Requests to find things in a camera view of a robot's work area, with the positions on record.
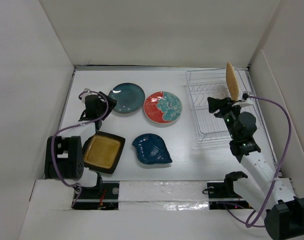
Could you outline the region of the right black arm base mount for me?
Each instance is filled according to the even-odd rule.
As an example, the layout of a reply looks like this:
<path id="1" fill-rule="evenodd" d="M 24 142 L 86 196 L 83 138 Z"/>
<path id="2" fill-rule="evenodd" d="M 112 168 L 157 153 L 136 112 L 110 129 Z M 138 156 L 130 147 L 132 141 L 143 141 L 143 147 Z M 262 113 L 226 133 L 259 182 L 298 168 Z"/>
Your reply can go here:
<path id="1" fill-rule="evenodd" d="M 251 209 L 251 205 L 237 195 L 233 189 L 233 183 L 242 178 L 247 179 L 248 176 L 242 171 L 234 171 L 226 174 L 223 181 L 208 182 L 202 193 L 208 196 L 209 209 Z"/>

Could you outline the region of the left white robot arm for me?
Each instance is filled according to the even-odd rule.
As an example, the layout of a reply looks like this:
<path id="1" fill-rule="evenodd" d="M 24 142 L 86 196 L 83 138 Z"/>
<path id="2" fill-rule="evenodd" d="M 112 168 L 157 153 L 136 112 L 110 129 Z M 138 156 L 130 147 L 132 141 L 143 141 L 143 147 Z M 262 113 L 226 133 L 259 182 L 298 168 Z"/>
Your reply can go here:
<path id="1" fill-rule="evenodd" d="M 77 122 L 58 130 L 47 139 L 44 176 L 46 179 L 61 181 L 79 194 L 82 186 L 78 183 L 84 172 L 84 143 L 96 134 L 117 101 L 103 92 L 83 91 L 78 98 L 83 100 L 85 109 Z"/>

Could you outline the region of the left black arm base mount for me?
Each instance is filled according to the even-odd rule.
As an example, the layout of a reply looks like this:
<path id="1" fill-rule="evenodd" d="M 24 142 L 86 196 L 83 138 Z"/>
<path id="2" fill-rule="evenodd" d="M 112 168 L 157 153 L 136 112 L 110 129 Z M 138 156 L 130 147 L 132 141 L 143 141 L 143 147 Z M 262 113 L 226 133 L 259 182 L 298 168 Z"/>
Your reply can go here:
<path id="1" fill-rule="evenodd" d="M 96 185 L 82 187 L 79 197 L 75 193 L 74 210 L 99 210 L 109 211 L 119 209 L 119 181 L 103 181 L 101 175 L 97 174 Z"/>

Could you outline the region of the orange woven bamboo plate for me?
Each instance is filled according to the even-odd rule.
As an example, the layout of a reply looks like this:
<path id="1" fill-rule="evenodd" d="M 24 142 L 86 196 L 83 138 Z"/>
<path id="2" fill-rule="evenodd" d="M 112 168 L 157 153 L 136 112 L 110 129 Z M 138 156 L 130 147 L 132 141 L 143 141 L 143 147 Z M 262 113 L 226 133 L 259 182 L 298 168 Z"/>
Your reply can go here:
<path id="1" fill-rule="evenodd" d="M 237 101 L 239 99 L 239 86 L 238 86 L 238 80 L 237 76 L 234 71 L 234 67 L 230 62 L 226 64 L 226 73 L 225 73 L 225 79 L 227 88 L 230 93 L 230 97 L 233 101 Z"/>

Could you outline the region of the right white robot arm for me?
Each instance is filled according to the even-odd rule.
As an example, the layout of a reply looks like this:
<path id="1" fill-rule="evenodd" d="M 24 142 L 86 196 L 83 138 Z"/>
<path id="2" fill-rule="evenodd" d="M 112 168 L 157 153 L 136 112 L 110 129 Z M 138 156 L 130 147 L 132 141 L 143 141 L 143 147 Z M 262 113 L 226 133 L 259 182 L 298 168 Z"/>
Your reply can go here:
<path id="1" fill-rule="evenodd" d="M 273 240 L 287 240 L 304 235 L 304 197 L 299 198 L 279 178 L 280 168 L 271 167 L 255 142 L 255 116 L 242 107 L 254 104 L 255 96 L 244 94 L 241 100 L 208 97 L 208 109 L 223 119 L 231 136 L 233 156 L 248 171 L 235 171 L 224 179 L 223 191 L 229 197 L 238 195 L 251 205 L 254 213 L 244 223 L 247 228 L 263 219 L 263 227 Z"/>

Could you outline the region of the round dark teal plate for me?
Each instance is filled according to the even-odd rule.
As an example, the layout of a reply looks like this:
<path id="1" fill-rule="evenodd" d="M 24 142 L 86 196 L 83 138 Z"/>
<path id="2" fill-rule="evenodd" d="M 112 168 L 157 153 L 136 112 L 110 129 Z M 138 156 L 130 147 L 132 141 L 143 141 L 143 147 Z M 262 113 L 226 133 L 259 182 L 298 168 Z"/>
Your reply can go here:
<path id="1" fill-rule="evenodd" d="M 114 110 L 120 114 L 137 111 L 146 99 L 144 90 L 134 83 L 118 84 L 109 92 L 108 96 L 116 100 Z"/>

